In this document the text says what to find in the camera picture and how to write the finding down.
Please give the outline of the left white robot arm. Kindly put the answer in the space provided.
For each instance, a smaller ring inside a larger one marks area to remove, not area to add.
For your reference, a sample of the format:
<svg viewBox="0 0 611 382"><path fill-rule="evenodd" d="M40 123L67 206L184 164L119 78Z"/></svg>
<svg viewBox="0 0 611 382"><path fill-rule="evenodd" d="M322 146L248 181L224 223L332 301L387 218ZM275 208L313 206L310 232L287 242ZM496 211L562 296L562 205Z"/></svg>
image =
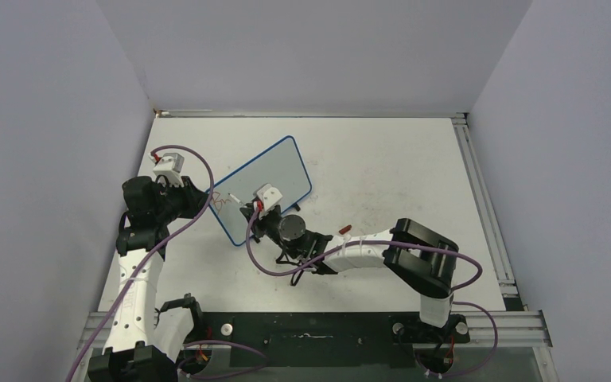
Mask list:
<svg viewBox="0 0 611 382"><path fill-rule="evenodd" d="M149 176L122 185L126 211L119 221L116 251L119 292L106 322L111 331L101 354L91 357L92 381L175 381L182 342L199 341L205 331L200 305L186 294L166 309L179 309L171 326L156 326L156 293L165 263L168 226L176 219L196 221L209 195L187 176L174 184Z"/></svg>

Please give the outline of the red marker cap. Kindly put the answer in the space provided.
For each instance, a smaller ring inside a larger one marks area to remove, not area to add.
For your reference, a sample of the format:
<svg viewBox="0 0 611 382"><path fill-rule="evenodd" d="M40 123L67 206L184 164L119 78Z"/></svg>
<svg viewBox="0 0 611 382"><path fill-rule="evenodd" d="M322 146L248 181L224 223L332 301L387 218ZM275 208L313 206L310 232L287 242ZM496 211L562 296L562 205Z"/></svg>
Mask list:
<svg viewBox="0 0 611 382"><path fill-rule="evenodd" d="M350 232L350 230L351 230L351 229L352 229L352 226L349 224L349 225L346 225L345 227L341 228L341 229L338 231L338 233L339 233L340 235L344 235L344 234L346 234L346 233Z"/></svg>

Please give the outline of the blue framed whiteboard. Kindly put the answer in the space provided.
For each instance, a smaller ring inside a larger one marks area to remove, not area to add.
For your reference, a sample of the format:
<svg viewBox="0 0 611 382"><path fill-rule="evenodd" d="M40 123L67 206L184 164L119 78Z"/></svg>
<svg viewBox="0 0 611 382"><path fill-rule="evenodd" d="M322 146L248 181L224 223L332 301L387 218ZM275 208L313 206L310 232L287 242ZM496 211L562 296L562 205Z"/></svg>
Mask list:
<svg viewBox="0 0 611 382"><path fill-rule="evenodd" d="M211 208L232 245L244 244L247 220L239 210L241 206L229 200L228 194L247 203L266 183L281 191L279 205L283 212L312 192L313 183L293 136L283 137L214 185Z"/></svg>

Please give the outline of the red capped whiteboard marker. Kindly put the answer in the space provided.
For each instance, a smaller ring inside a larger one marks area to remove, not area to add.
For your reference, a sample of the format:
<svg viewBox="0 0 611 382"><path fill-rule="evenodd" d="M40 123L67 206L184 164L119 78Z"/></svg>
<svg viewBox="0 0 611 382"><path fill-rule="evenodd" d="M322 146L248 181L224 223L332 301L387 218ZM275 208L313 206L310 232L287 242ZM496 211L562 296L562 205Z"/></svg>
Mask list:
<svg viewBox="0 0 611 382"><path fill-rule="evenodd" d="M240 205L240 206L244 206L246 204L245 201L240 200L238 197L236 197L235 195L229 193L228 194L228 198L229 200L233 200L236 204Z"/></svg>

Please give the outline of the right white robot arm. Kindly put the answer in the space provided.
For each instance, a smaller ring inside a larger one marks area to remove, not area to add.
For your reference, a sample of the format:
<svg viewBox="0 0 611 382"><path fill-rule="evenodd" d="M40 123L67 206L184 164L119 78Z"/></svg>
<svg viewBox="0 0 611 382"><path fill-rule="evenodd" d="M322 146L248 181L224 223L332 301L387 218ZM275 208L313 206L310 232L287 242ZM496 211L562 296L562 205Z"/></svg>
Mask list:
<svg viewBox="0 0 611 382"><path fill-rule="evenodd" d="M268 238L279 250L279 263L288 271L272 271L246 245L253 265L274 277L305 272L338 275L356 269L387 268L420 297L418 330L429 341L465 334L465 323L453 314L455 291L471 285L482 275L482 266L459 252L444 236L408 218L370 236L325 235L310 231L299 215L285 215L278 207L268 209L255 202L240 209L247 219L247 240Z"/></svg>

